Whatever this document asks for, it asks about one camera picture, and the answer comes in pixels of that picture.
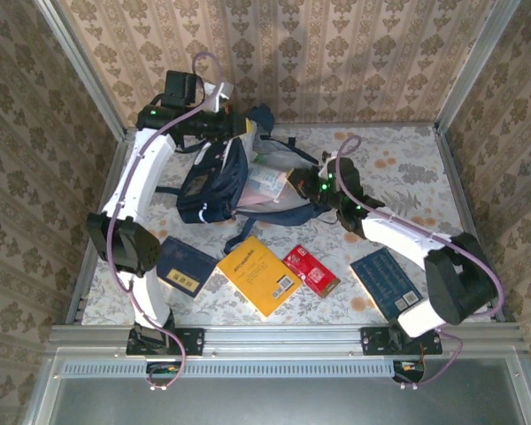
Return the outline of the light blue printed booklet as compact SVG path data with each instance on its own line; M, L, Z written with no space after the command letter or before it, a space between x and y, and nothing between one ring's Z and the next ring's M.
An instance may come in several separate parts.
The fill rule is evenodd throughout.
M250 164L246 188L252 195L277 201L287 184L287 173L257 164Z

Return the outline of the aluminium back rail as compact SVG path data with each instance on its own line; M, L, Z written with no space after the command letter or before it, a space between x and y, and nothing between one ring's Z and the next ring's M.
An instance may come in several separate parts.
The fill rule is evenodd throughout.
M437 124L434 122L415 121L415 122L355 122L355 123L276 123L274 130L282 129L337 129L337 128L415 128L426 127L436 128Z

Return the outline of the blue book with white text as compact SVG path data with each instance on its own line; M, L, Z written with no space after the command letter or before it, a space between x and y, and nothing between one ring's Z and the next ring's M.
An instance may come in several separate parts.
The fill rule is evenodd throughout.
M385 248L352 262L350 268L386 321L397 319L423 299L406 272Z

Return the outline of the floral tablecloth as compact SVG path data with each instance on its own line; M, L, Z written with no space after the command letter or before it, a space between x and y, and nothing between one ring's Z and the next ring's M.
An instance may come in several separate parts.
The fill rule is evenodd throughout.
M349 145L352 135L362 143L351 150L365 192L380 199L395 213L434 232L457 235L462 230L458 209L444 169L435 131L418 127L295 127L277 126L279 140L296 138L301 150L319 157ZM175 199L156 194L144 226L157 238L173 236L214 258L221 258L227 240L237 236L243 219L212 224L186 224L175 208ZM262 315L221 274L214 274L199 294L190 297L170 286L163 296L180 326L219 325L350 325L380 323L373 305L350 264L377 250L376 243L345 231L333 213L326 213L299 227L257 222L251 233L277 257L283 258L302 245L339 279L327 296L318 297L300 287L279 309Z

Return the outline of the aluminium front rail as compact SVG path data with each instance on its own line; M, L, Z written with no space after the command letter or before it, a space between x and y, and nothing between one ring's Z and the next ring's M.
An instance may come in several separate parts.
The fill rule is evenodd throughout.
M48 350L76 349L125 354L127 326L56 326ZM467 323L447 328L441 335L443 354L452 354L463 342L465 357L496 357L527 351L519 327L512 323ZM362 355L367 338L359 325L322 326L210 326L205 329L204 359L340 359Z

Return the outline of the navy book with yellow label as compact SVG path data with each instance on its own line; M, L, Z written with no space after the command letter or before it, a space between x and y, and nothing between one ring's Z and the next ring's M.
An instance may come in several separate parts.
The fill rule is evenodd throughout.
M158 279L191 298L196 298L218 261L183 241L168 236L161 245Z

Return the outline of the aluminium corner post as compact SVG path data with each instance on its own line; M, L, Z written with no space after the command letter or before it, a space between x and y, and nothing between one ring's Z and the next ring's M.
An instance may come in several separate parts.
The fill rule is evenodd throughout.
M444 134L455 119L520 3L496 0L435 121L439 134Z
M94 101L96 108L100 111L104 122L116 141L121 143L126 135L123 120L119 117L108 91L89 60L84 44L76 32L71 29L70 21L62 11L58 0L35 0L35 3Z

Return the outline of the navy blue backpack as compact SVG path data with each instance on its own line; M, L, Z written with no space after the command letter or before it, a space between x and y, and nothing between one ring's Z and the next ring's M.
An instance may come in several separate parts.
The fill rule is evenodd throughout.
M288 181L277 201L250 193L246 188L250 164L288 174L294 168L318 166L319 161L298 149L294 139L285 143L272 137L275 119L266 104L252 108L246 118L254 122L253 135L205 143L180 188L156 188L159 193L176 196L176 209L187 224L217 223L243 216L244 227L225 243L226 254L249 236L257 221L295 227L329 211L301 197Z

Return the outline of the aluminium side rail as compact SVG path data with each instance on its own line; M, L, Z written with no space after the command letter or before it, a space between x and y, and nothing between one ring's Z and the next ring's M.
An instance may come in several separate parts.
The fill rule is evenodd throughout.
M111 198L112 193L118 186L122 170L125 168L127 163L127 153L130 149L130 145L133 143L133 140L133 130L128 129L124 136L116 144L114 156L106 177L104 191L99 201L99 212L102 211L102 208ZM81 263L81 270L74 287L71 304L65 319L66 325L81 324L87 304L88 293L94 279L97 261L98 255L96 248L93 242L89 240L83 261Z
M474 224L469 204L466 200L466 195L464 193L461 180L458 176L458 170L456 168L454 158L450 151L450 146L448 144L447 137L444 132L440 131L438 126L433 125L432 129L435 132L437 148L442 159L444 171L449 181L450 190L454 198L455 205L457 207L462 229L464 229L464 231L468 233L473 234L477 238L477 240L480 240Z

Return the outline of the grey metal sheet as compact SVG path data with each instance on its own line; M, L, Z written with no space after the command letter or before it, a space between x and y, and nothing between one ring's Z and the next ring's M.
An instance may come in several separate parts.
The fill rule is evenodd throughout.
M144 378L58 375L50 361L22 425L531 425L529 366L514 355L458 359L431 383L392 377Z

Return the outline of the red packet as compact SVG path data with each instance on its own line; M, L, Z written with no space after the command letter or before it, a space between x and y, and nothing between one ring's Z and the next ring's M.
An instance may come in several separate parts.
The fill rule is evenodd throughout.
M326 298L341 281L300 244L282 262L319 298Z

